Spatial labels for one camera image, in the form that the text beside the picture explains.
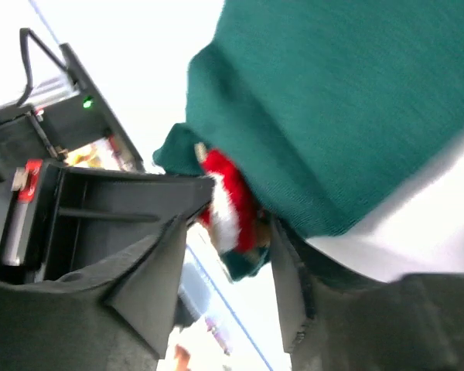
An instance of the white shirt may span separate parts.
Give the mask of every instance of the white shirt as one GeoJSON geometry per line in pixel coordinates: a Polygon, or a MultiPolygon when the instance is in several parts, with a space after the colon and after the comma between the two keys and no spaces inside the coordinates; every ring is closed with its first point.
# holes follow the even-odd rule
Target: white shirt
{"type": "Polygon", "coordinates": [[[306,242],[384,282],[410,272],[464,273],[464,135],[347,233],[306,242]]]}

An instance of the green sweater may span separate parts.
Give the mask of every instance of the green sweater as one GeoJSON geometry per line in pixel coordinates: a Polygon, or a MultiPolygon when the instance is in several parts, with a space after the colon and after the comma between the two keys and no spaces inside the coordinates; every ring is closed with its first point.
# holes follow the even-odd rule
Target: green sweater
{"type": "Polygon", "coordinates": [[[302,237],[345,233],[464,129],[464,0],[233,0],[155,154],[237,163],[302,237]]]}

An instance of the red label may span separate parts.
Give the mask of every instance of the red label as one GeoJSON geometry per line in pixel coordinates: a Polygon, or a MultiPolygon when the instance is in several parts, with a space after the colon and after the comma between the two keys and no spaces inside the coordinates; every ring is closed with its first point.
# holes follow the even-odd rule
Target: red label
{"type": "Polygon", "coordinates": [[[38,186],[39,170],[43,160],[29,160],[26,164],[26,172],[28,174],[28,182],[26,187],[19,191],[17,200],[22,203],[30,203],[34,199],[36,187],[38,186]]]}

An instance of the red and white plush toy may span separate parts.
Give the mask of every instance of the red and white plush toy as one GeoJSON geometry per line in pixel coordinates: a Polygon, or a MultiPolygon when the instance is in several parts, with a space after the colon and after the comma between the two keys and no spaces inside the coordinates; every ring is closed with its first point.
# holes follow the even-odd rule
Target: red and white plush toy
{"type": "Polygon", "coordinates": [[[234,250],[249,255],[255,247],[269,244],[268,226],[258,221],[259,207],[235,164],[217,149],[195,146],[204,172],[213,177],[212,203],[199,222],[208,230],[212,244],[223,255],[234,250]]]}

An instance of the green knit sleeve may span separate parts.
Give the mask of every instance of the green knit sleeve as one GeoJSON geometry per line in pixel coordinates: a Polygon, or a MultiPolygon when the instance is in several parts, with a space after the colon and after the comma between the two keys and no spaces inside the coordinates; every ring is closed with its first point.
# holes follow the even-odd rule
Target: green knit sleeve
{"type": "Polygon", "coordinates": [[[153,161],[172,174],[204,175],[194,152],[194,145],[201,141],[188,125],[175,124],[163,146],[153,153],[153,161]]]}

